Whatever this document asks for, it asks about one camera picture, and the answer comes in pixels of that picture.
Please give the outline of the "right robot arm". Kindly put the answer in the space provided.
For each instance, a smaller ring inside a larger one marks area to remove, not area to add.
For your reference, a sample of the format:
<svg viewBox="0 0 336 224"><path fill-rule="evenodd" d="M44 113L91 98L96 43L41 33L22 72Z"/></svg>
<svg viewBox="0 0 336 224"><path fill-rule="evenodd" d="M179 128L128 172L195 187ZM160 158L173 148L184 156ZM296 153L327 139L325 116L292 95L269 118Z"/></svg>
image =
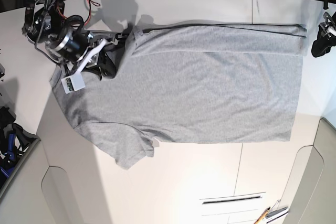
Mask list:
<svg viewBox="0 0 336 224"><path fill-rule="evenodd" d="M116 61L111 54L122 47L128 36L101 30L87 30L92 14L65 16L66 0L29 0L22 33L34 48L66 76L76 71L90 72L98 78L114 78Z"/></svg>

